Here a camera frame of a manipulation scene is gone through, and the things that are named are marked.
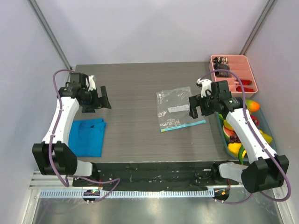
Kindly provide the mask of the clear zip top bag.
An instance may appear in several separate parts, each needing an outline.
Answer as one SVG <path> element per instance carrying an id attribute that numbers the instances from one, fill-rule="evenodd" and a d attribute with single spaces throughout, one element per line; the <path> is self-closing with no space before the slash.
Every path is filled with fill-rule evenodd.
<path id="1" fill-rule="evenodd" d="M 157 118 L 162 133 L 206 123 L 201 115 L 196 119 L 189 116 L 189 97 L 192 96 L 189 86 L 159 91 L 156 95 Z"/>

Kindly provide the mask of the purple grape bunch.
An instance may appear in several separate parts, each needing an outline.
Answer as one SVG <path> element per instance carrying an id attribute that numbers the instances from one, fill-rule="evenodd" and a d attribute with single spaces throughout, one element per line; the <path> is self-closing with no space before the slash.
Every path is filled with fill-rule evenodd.
<path id="1" fill-rule="evenodd" d="M 240 143 L 240 139 L 237 135 L 231 135 L 229 137 L 229 143 Z"/>

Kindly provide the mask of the orange green mango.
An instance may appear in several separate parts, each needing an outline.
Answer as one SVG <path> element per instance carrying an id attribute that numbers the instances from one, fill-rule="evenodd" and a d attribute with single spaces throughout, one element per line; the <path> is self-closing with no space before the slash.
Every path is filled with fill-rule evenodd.
<path id="1" fill-rule="evenodd" d="M 260 104 L 252 99 L 247 98 L 245 104 L 250 113 L 257 112 L 260 109 Z"/>

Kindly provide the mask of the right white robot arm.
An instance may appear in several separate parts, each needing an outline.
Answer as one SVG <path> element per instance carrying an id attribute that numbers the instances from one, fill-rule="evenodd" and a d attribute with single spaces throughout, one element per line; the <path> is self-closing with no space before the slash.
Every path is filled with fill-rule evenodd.
<path id="1" fill-rule="evenodd" d="M 201 93 L 189 97 L 189 115 L 196 119 L 197 108 L 203 116 L 219 113 L 232 126 L 241 144 L 246 150 L 249 165 L 224 162 L 211 172 L 211 179 L 222 184 L 227 179 L 243 184 L 249 193 L 287 185 L 288 194 L 291 185 L 286 176 L 289 160 L 285 155 L 279 156 L 262 136 L 246 108 L 245 100 L 232 97 L 227 81 L 212 82 L 199 79 L 197 86 Z"/>

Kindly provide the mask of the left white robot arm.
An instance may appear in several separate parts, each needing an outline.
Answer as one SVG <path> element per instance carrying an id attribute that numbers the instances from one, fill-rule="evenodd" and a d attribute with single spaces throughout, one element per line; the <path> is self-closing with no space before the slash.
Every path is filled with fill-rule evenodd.
<path id="1" fill-rule="evenodd" d="M 74 117 L 79 109 L 92 113 L 110 109 L 105 86 L 96 87 L 94 76 L 72 73 L 70 81 L 55 88 L 57 105 L 48 132 L 41 143 L 35 143 L 32 153 L 42 175 L 83 176 L 89 186 L 95 186 L 100 175 L 91 162 L 80 161 L 69 148 L 69 136 Z"/>

